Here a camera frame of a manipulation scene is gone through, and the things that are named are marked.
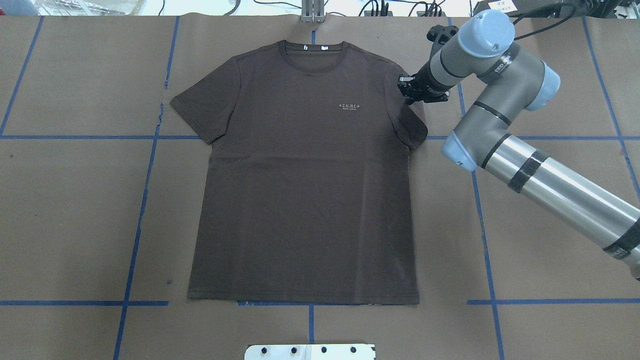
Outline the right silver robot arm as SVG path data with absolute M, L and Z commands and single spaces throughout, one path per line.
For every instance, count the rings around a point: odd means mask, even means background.
M 430 28 L 432 43 L 425 65 L 414 75 L 398 78 L 409 104 L 448 100 L 450 91 L 475 76 L 484 88 L 446 137 L 442 154 L 472 173 L 483 169 L 510 190 L 545 209 L 592 240 L 611 258 L 626 264 L 639 278 L 639 208 L 535 148 L 511 128 L 521 127 L 523 113 L 551 104 L 560 111 L 563 130 L 589 125 L 594 110 L 590 89 L 581 89 L 563 103 L 554 103 L 562 75 L 583 76 L 586 63 L 578 45 L 586 38 L 567 31 L 544 36 L 544 28 L 528 34 L 540 50 L 551 50 L 551 63 L 526 48 L 516 32 L 518 20 L 485 9 L 464 25 Z

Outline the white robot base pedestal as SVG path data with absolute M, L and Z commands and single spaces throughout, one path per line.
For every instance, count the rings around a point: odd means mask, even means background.
M 374 344 L 256 344 L 247 347 L 245 360 L 376 360 Z

